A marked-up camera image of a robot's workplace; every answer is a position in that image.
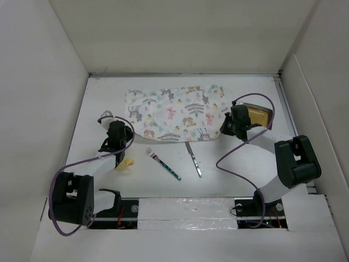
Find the floral patterned cloth placemat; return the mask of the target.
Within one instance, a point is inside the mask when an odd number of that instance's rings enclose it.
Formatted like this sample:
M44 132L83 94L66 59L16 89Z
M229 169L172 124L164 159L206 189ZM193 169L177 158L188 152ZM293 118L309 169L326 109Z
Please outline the floral patterned cloth placemat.
M136 134L154 141L214 140L227 111L224 89L217 85L125 93L125 115Z

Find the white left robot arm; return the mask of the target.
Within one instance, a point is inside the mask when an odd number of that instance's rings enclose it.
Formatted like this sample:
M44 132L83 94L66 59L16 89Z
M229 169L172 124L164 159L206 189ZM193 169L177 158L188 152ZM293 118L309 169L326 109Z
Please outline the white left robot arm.
M78 227L104 228L116 221L115 229L132 228L138 213L138 200L123 199L119 191L99 188L111 171L124 171L134 160L125 156L132 145L135 131L132 124L105 111L98 123L106 129L106 139L95 157L68 164L54 175L49 189L49 219L64 236L59 223Z

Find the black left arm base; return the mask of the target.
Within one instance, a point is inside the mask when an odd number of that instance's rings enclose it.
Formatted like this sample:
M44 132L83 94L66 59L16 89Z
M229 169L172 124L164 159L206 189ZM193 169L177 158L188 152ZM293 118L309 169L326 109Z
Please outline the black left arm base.
M100 189L94 195L93 220L89 229L137 229L139 198L122 198L112 189Z

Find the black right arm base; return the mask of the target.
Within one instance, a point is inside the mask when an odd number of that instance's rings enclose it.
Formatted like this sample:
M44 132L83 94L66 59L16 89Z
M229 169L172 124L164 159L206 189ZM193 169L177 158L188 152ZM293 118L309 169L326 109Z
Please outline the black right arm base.
M282 200L263 207L253 198L235 198L230 214L237 219L238 229L287 229L286 215Z

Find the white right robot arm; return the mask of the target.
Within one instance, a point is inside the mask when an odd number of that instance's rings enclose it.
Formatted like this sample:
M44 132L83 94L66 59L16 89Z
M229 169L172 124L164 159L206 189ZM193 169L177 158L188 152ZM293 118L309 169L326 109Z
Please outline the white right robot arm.
M256 188L254 196L246 204L236 203L240 217L261 216L271 210L285 194L301 184L309 183L322 174L319 161L309 138L305 135L285 136L270 130L271 123L264 127L252 124L248 107L234 105L225 114L220 129L222 134L236 136L243 143L219 159L234 153L247 144L253 144L275 155L277 173L266 185Z

